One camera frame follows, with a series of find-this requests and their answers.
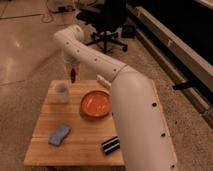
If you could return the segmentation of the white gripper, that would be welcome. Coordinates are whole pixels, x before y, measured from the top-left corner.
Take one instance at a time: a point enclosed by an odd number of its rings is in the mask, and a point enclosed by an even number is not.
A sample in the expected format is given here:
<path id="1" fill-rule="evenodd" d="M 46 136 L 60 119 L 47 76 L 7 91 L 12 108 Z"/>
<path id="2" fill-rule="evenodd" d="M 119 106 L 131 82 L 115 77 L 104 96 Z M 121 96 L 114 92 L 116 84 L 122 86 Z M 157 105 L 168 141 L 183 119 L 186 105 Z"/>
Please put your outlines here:
<path id="1" fill-rule="evenodd" d="M 74 57 L 72 57 L 71 55 L 68 55 L 67 53 L 63 54 L 63 61 L 65 64 L 67 73 L 70 75 L 71 69 L 74 68 L 76 71 L 76 76 L 77 76 L 79 72 L 80 62 Z"/>

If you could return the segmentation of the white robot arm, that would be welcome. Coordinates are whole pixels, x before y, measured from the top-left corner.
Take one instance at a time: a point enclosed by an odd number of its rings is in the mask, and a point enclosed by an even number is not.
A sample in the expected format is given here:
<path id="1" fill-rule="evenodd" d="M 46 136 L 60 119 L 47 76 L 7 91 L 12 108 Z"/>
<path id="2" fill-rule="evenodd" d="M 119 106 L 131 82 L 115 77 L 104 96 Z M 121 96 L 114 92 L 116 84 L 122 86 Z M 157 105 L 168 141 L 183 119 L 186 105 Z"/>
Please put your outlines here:
<path id="1" fill-rule="evenodd" d="M 54 34 L 69 58 L 86 64 L 111 83 L 111 109 L 126 170 L 179 171 L 154 81 L 85 45 L 83 39 L 84 32 L 76 24 Z"/>

